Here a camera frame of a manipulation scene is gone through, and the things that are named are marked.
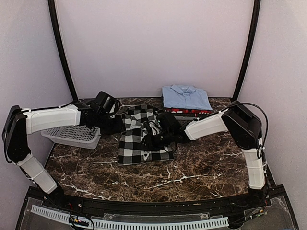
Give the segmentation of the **black white plaid shirt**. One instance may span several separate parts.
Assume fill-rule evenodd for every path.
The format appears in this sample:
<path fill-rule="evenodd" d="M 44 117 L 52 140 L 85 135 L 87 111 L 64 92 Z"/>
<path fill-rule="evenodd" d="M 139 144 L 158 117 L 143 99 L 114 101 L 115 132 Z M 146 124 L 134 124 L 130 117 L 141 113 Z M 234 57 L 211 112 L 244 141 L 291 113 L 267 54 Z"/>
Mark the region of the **black white plaid shirt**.
<path fill-rule="evenodd" d="M 122 113 L 125 130 L 121 134 L 118 146 L 120 166 L 174 159 L 174 153 L 169 145 L 158 150 L 150 148 L 148 135 L 157 135 L 162 130 L 158 124 L 157 115 L 158 108 L 152 105 L 131 106 Z"/>

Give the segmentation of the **red black shirt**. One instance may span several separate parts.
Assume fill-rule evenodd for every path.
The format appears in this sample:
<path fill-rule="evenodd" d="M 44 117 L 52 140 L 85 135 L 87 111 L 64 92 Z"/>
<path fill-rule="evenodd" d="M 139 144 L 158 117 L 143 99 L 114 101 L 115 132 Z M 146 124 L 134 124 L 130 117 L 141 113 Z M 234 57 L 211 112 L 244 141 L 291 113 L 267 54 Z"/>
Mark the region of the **red black shirt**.
<path fill-rule="evenodd" d="M 212 111 L 210 110 L 194 110 L 194 109 L 178 109 L 178 108 L 165 108 L 166 112 L 171 112 L 175 114 L 188 114 L 188 115 L 208 115 L 211 114 Z"/>

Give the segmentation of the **light blue shirt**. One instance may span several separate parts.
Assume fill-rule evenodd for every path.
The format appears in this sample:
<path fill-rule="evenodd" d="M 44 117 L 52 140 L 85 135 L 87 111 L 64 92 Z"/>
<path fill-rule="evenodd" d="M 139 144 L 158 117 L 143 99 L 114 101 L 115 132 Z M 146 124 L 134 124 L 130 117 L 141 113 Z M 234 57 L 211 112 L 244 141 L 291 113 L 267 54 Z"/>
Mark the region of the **light blue shirt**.
<path fill-rule="evenodd" d="M 192 85 L 163 86 L 162 98 L 165 108 L 212 110 L 207 92 Z"/>

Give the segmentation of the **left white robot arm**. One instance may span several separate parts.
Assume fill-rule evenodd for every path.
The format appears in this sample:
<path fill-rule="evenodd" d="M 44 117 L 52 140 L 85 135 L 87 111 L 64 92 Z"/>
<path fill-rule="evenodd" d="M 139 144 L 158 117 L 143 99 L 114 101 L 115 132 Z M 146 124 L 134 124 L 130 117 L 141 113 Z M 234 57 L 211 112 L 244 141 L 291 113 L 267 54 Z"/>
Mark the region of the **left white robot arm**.
<path fill-rule="evenodd" d="M 107 134 L 123 130 L 120 115 L 121 102 L 100 91 L 95 99 L 83 103 L 72 101 L 65 105 L 22 109 L 18 105 L 10 108 L 2 130 L 2 141 L 6 162 L 17 165 L 46 194 L 57 209 L 63 209 L 68 199 L 60 185 L 32 155 L 27 137 L 33 133 L 58 127 L 87 126 L 99 128 Z"/>

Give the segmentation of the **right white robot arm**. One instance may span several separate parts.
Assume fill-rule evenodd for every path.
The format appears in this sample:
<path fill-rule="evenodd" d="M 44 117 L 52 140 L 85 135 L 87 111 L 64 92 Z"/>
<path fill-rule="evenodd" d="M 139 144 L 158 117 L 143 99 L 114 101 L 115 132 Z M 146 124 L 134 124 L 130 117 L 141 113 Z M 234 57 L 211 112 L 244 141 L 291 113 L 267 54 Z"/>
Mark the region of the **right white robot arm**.
<path fill-rule="evenodd" d="M 245 204 L 255 208 L 263 201 L 262 190 L 266 184 L 263 163 L 265 142 L 268 135 L 268 117 L 258 105 L 233 101 L 226 108 L 182 125 L 170 112 L 157 118 L 159 131 L 155 134 L 150 122 L 144 123 L 147 134 L 140 142 L 142 150 L 158 151 L 174 143 L 188 143 L 202 137 L 227 132 L 242 150 L 248 170 L 248 186 L 251 193 L 245 196 Z"/>

